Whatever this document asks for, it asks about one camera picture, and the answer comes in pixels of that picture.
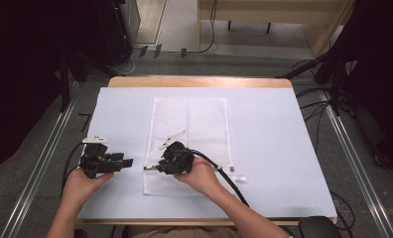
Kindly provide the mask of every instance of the person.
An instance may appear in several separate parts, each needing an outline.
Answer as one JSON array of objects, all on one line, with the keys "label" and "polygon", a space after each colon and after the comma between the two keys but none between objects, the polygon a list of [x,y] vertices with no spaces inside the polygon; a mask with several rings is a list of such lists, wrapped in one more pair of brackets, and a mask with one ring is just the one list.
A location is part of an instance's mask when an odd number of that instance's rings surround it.
[{"label": "person", "polygon": [[[101,185],[112,178],[113,174],[106,174],[99,178],[88,178],[82,169],[74,170],[66,180],[61,205],[48,233],[48,238],[73,237],[76,216],[82,206]],[[289,238],[289,235],[279,226],[243,204],[225,189],[216,178],[211,165],[206,160],[195,158],[191,172],[175,175],[175,178],[187,183],[195,191],[205,195],[218,205],[234,223],[242,237]],[[171,228],[165,229],[163,235],[166,235],[166,237],[175,237],[172,234],[167,236],[172,230]]]}]

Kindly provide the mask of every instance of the gray floor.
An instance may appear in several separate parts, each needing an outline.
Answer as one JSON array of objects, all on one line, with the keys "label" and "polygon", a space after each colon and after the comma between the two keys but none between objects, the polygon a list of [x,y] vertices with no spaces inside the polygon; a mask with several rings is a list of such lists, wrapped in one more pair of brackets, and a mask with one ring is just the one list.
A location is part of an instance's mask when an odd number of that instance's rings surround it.
[{"label": "gray floor", "polygon": [[[178,49],[174,48],[187,48],[188,46],[189,49],[192,48],[194,42],[193,40],[189,41],[189,34],[172,32],[174,30],[167,26],[169,21],[174,21],[175,18],[181,17],[179,15],[181,11],[178,7],[186,7],[187,11],[182,11],[182,13],[189,14],[188,11],[191,8],[190,5],[184,6],[185,2],[183,1],[181,5],[181,3],[175,2],[174,0],[168,1],[167,15],[165,16],[159,38],[159,43],[163,43],[163,50],[165,51],[176,51]],[[148,52],[142,58],[135,55],[133,61],[126,61],[119,65],[117,69],[124,72],[130,71],[128,75],[274,77],[291,71],[294,65],[300,60],[312,58],[312,54],[309,52],[309,48],[298,26],[273,24],[271,34],[275,40],[270,40],[267,43],[268,46],[259,46],[259,42],[257,43],[256,39],[242,38],[241,36],[248,35],[248,31],[250,32],[251,29],[256,35],[255,32],[260,33],[264,26],[233,23],[232,28],[235,32],[232,34],[236,36],[230,36],[230,33],[223,28],[224,23],[218,25],[218,28],[215,30],[216,35],[219,36],[216,41],[216,48],[212,48],[209,54],[189,54],[182,59],[178,54],[166,53],[161,53],[159,57],[154,58],[153,53]],[[291,33],[287,35],[278,34],[281,31],[280,29],[287,29],[286,31]],[[210,28],[205,27],[204,37],[202,39],[203,44],[209,41],[209,32]],[[266,49],[263,49],[265,51],[258,51],[257,49],[260,48]],[[98,90],[100,87],[106,86],[108,80],[109,78],[101,72],[91,69],[88,82],[79,85],[78,97],[71,116],[55,148],[17,237],[44,237],[46,235],[60,201],[61,178],[66,157],[71,148],[86,135],[86,130],[84,132],[80,131],[85,118],[78,116],[78,113],[93,112]],[[296,93],[306,88],[316,87],[310,71],[304,72],[292,81]],[[302,106],[320,100],[322,100],[320,94],[313,92],[301,97],[299,103]],[[17,198],[23,191],[40,157],[41,151],[45,147],[46,141],[60,116],[60,106],[61,100],[58,98],[31,131],[16,155],[0,166],[0,235],[11,216]],[[303,114],[308,116],[313,109],[304,109]],[[375,165],[373,159],[374,154],[370,146],[366,143],[355,119],[346,113],[342,113],[340,119],[393,224],[393,170],[383,170]],[[319,117],[307,121],[307,128],[310,132],[313,145],[317,141],[318,123]],[[327,115],[323,115],[319,128],[318,159],[329,189],[342,196],[354,210],[356,217],[355,224],[352,228],[354,237],[382,237],[370,211],[369,204],[367,204],[363,196]],[[336,209],[347,219],[348,223],[351,222],[351,214],[347,205],[337,197],[334,200]],[[88,232],[89,237],[110,236],[111,226],[87,225],[81,227]],[[296,233],[296,237],[300,237],[296,228],[292,227],[292,231]],[[120,237],[120,232],[121,228],[118,228],[115,237]],[[341,234],[343,237],[348,237],[345,231],[341,231]]]}]

